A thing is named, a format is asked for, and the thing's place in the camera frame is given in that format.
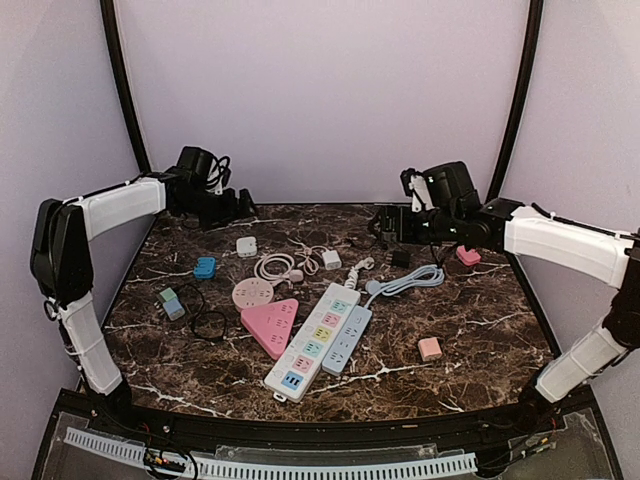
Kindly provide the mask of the pink plug adapter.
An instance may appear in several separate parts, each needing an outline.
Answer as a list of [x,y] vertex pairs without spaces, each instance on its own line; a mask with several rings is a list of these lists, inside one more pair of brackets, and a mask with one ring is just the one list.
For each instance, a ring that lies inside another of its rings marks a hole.
[[467,267],[477,265],[481,262],[481,255],[475,249],[467,250],[464,246],[456,249],[456,256],[461,263]]

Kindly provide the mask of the black plug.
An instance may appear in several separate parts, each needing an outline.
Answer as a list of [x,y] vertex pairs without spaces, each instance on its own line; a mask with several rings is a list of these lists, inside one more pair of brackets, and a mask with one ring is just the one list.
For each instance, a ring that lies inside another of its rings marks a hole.
[[391,253],[390,265],[397,268],[408,268],[411,264],[411,254],[403,250],[394,250]]

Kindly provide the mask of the blue plug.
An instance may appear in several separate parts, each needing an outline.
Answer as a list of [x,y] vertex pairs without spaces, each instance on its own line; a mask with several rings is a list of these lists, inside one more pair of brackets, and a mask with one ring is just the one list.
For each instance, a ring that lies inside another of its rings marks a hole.
[[215,277],[217,261],[214,257],[199,257],[193,269],[196,279],[212,279]]

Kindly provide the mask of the white folding socket adapter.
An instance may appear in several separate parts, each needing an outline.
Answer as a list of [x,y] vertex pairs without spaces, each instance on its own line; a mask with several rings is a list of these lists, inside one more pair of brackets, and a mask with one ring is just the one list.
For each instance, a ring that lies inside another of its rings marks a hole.
[[257,252],[257,239],[254,236],[241,237],[236,240],[236,253],[240,258],[254,257]]

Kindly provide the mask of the green USB charger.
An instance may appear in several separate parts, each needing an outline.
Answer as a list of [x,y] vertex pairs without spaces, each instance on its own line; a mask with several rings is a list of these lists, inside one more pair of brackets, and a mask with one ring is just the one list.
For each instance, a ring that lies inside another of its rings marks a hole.
[[158,292],[156,294],[156,298],[160,302],[161,305],[164,305],[165,303],[176,299],[177,298],[177,294],[172,288],[168,287],[168,288],[165,288],[165,289],[161,290],[160,292]]

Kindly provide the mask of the grey-blue charger cube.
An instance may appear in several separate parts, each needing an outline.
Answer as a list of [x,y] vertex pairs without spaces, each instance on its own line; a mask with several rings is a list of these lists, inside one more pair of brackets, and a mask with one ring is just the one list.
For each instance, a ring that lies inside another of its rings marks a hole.
[[164,302],[162,307],[170,321],[178,320],[186,314],[184,307],[177,297]]

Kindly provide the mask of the salmon pink charger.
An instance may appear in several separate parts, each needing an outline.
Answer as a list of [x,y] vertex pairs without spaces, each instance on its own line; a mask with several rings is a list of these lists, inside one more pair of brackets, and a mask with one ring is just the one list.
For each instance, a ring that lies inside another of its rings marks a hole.
[[435,337],[420,339],[418,351],[423,362],[439,359],[443,355],[439,340]]

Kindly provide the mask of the white USB charger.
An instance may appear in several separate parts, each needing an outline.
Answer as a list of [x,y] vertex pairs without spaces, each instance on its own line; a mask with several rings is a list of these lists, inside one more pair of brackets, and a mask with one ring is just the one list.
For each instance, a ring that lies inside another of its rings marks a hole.
[[342,267],[342,260],[336,250],[326,250],[321,254],[326,270],[336,270]]

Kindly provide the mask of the pink triangular power hub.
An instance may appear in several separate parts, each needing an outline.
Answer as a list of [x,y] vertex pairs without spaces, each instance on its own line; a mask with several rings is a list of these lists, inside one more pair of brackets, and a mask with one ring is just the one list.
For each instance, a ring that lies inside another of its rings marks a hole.
[[285,299],[241,312],[241,323],[265,352],[278,360],[286,350],[299,302]]

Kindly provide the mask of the blue power strip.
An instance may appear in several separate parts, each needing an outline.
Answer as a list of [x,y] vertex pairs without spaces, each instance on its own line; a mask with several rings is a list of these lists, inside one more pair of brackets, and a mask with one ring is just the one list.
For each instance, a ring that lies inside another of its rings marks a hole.
[[322,370],[339,376],[372,318],[370,309],[355,306],[322,361]]

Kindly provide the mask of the white multicolour power strip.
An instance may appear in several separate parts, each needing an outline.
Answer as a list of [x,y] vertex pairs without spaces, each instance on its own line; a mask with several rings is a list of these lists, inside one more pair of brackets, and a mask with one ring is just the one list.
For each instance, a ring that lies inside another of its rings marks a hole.
[[263,380],[277,401],[298,403],[302,400],[360,299],[357,290],[336,283],[328,286]]

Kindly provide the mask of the pink white round socket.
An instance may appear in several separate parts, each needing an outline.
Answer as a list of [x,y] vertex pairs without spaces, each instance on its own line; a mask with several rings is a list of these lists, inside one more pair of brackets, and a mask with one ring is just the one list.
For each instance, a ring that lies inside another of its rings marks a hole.
[[266,280],[251,277],[239,282],[233,289],[232,300],[236,309],[241,312],[268,304],[274,297],[273,286]]

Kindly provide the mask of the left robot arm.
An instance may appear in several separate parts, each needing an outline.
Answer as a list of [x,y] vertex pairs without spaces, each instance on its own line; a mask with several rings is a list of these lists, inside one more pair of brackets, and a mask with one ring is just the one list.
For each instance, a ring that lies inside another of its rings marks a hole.
[[164,211],[193,215],[207,230],[254,216],[256,205],[246,189],[216,194],[194,175],[173,167],[66,201],[48,199],[39,207],[30,270],[45,297],[47,316],[60,325],[69,355],[89,390],[99,395],[121,390],[124,379],[96,316],[90,244],[106,232]]

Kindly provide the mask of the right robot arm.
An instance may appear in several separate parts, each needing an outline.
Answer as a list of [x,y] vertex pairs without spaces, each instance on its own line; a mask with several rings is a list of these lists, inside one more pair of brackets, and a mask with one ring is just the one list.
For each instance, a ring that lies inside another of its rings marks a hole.
[[534,432],[549,405],[639,347],[639,237],[561,218],[536,204],[496,198],[458,212],[440,206],[417,212],[384,205],[370,221],[381,241],[430,245],[450,242],[545,260],[596,278],[617,293],[609,312],[572,348],[547,364],[510,413],[521,434]]

